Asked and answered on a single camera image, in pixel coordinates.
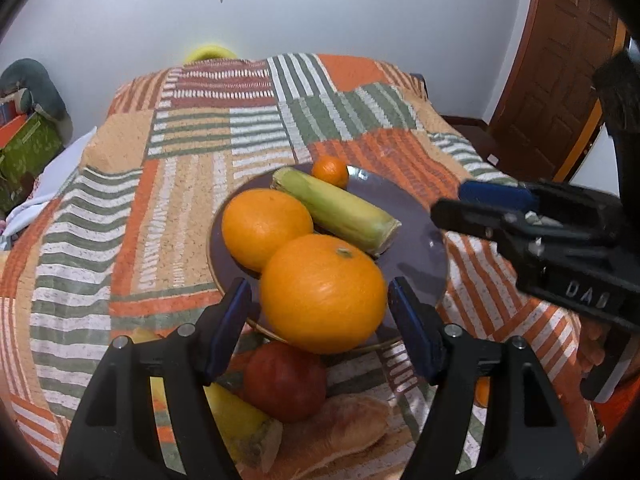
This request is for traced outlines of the yellow sugarcane piece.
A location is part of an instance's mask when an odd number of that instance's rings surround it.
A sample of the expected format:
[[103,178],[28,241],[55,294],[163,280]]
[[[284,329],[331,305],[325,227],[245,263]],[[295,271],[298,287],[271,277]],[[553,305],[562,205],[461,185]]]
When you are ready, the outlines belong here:
[[[135,328],[130,337],[135,344],[162,338],[142,327]],[[169,422],[159,422],[161,414],[168,416],[163,379],[150,378],[150,386],[160,443],[175,443],[172,430],[167,429]],[[204,387],[204,393],[224,445],[240,471],[245,467],[270,471],[279,452],[282,424],[216,382]]]

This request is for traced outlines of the green sugarcane piece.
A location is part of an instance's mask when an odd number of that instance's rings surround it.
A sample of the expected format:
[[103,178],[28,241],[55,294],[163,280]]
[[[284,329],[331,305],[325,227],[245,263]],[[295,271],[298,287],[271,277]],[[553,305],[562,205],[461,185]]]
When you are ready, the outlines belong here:
[[293,167],[277,169],[271,186],[301,202],[321,229],[372,257],[390,247],[401,227],[380,207]]

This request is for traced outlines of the red tomato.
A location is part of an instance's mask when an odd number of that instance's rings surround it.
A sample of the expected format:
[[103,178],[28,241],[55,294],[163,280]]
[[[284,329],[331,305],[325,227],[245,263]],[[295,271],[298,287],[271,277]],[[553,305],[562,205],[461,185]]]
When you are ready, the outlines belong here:
[[326,367],[315,354],[288,344],[263,344],[246,364],[242,393],[246,402],[279,422],[302,422],[326,400]]

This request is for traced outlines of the small mandarin orange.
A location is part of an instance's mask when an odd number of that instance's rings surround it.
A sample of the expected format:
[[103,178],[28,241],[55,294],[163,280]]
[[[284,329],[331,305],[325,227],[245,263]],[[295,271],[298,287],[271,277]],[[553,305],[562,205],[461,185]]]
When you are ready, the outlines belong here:
[[311,167],[314,178],[342,188],[347,188],[349,182],[348,166],[339,158],[322,155],[317,158]]

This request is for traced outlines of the large orange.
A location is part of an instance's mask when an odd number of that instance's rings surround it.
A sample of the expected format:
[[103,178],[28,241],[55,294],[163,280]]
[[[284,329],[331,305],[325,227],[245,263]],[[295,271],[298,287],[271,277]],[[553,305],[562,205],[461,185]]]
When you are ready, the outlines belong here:
[[382,271],[337,237],[308,234],[271,257],[259,280],[259,304],[273,333],[318,354],[364,344],[386,312]]
[[314,222],[296,198],[272,188],[251,188],[224,207],[221,235],[233,259],[260,273],[286,243],[314,232]]

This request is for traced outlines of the brown wooden door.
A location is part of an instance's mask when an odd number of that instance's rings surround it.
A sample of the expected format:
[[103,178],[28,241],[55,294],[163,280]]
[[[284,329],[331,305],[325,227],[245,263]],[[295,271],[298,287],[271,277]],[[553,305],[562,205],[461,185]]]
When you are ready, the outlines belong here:
[[602,118],[591,77],[625,38],[608,0],[530,0],[489,124],[502,172],[522,181],[563,181],[572,173]]

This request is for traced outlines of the white folded cloth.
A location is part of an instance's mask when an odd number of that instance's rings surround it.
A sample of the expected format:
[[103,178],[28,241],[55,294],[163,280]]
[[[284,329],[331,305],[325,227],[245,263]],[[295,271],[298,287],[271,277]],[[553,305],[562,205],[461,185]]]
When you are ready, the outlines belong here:
[[65,183],[77,170],[82,152],[96,134],[98,128],[93,127],[78,138],[61,154],[52,159],[35,180],[34,189],[23,203],[17,205],[6,218],[6,225],[1,234],[1,249],[9,250],[24,229],[34,222],[47,204],[58,195]]

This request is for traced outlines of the green cardboard box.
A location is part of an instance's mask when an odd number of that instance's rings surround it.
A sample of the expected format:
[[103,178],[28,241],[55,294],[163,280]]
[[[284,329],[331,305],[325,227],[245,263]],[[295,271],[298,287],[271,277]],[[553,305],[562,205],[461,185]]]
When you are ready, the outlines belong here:
[[38,113],[18,115],[1,127],[1,214],[24,202],[45,166],[62,151],[54,122]]

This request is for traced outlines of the grey plush toy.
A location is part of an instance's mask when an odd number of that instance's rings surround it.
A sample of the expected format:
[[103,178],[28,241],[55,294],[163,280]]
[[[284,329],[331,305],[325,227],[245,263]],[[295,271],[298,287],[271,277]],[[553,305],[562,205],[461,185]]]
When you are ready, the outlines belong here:
[[37,112],[62,122],[66,106],[48,71],[32,58],[21,58],[1,74],[1,101],[12,102],[18,114]]

